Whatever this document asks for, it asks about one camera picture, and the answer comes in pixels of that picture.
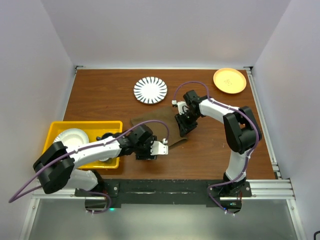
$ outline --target brown cloth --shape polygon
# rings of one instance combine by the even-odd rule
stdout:
[[[131,124],[134,126],[138,123],[141,123],[143,121],[147,120],[160,120],[167,124],[169,127],[169,139],[168,139],[168,146],[176,147],[177,143],[182,143],[187,140],[186,137],[180,137],[179,133],[179,126],[175,119],[175,113],[172,111],[172,107],[165,106],[162,108],[158,108],[154,111],[145,113],[141,116],[137,116],[134,118],[131,118]],[[153,134],[157,136],[158,141],[161,141],[167,136],[167,129],[165,126],[163,126],[160,123],[157,122],[151,122],[146,124],[152,131]]]

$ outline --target orange plate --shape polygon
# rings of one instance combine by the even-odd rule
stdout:
[[[89,137],[89,142],[95,142],[96,137],[101,137],[105,133],[122,132],[121,121],[54,121],[51,123],[48,135],[45,140],[44,153],[55,138],[67,129],[81,129]],[[113,158],[108,162],[95,161],[79,167],[79,169],[117,169],[119,167],[119,157]]]
[[[221,68],[213,75],[213,82],[218,89],[227,94],[237,94],[242,92],[247,81],[245,76],[233,68]]]

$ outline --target white and black striped plate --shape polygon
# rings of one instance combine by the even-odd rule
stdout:
[[[157,104],[165,99],[168,88],[164,81],[155,76],[140,79],[133,88],[133,93],[144,104]]]

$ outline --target gray floor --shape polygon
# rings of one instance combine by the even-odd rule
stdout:
[[[236,217],[202,205],[123,205],[92,216],[84,200],[43,199],[31,240],[296,240],[285,200],[246,200]]]

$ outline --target yellow plastic bin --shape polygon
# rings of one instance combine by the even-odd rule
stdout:
[[[105,133],[122,132],[121,121],[54,121],[51,123],[48,135],[45,140],[44,153],[55,138],[67,129],[81,129],[89,137],[89,142],[96,142],[96,137],[101,137]],[[107,162],[95,161],[79,167],[79,169],[117,169],[119,167],[119,157],[113,158]]]

